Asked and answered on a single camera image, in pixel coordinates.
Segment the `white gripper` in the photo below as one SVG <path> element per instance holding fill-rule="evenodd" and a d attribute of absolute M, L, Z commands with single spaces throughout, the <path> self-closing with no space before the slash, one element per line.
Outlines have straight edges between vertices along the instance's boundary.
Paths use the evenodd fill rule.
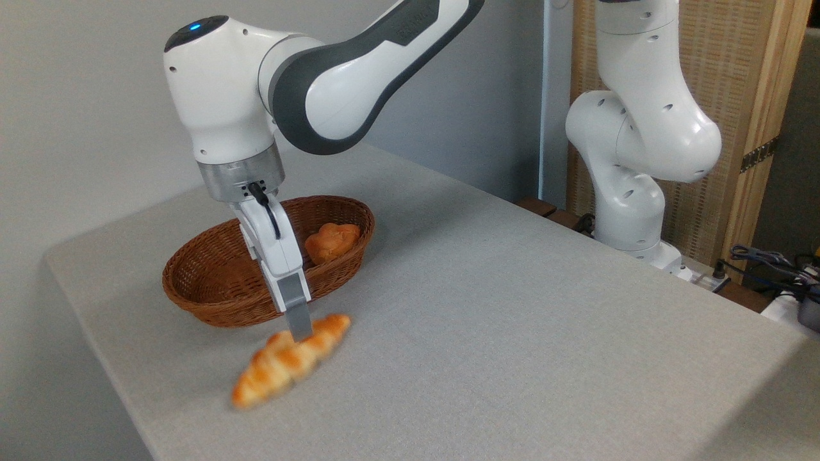
<path fill-rule="evenodd" d="M 250 257 L 264 263 L 267 274 L 275 279 L 276 306 L 284 313 L 291 336 L 296 342 L 304 341 L 313 335 L 304 259 L 284 207 L 274 195 L 265 197 L 268 198 L 266 206 L 250 198 L 230 202 L 229 208 L 240 223 Z"/>

